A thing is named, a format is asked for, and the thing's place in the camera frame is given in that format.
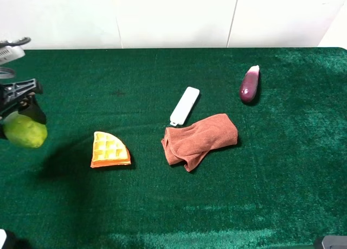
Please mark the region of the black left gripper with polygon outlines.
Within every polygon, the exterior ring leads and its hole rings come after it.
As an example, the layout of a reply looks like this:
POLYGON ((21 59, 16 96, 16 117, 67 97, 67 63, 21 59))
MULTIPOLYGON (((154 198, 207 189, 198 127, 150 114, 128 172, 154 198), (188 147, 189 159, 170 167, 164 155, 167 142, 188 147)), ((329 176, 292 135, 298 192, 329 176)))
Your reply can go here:
POLYGON ((46 124, 47 117, 36 100, 36 94, 42 93, 42 86, 36 79, 1 85, 1 119, 18 112, 37 123, 46 124))

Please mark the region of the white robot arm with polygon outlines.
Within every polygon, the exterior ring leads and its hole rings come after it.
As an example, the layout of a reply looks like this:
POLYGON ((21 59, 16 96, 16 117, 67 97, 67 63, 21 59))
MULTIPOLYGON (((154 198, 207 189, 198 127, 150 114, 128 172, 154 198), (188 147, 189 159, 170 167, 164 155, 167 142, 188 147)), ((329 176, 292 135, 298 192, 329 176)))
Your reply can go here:
MULTIPOLYGON (((22 46, 30 41, 29 37, 17 41, 1 41, 1 65, 24 57, 22 46)), ((1 84, 1 118, 17 111, 35 122, 46 124, 47 117, 36 100, 36 95, 42 93, 42 86, 36 79, 1 84)))

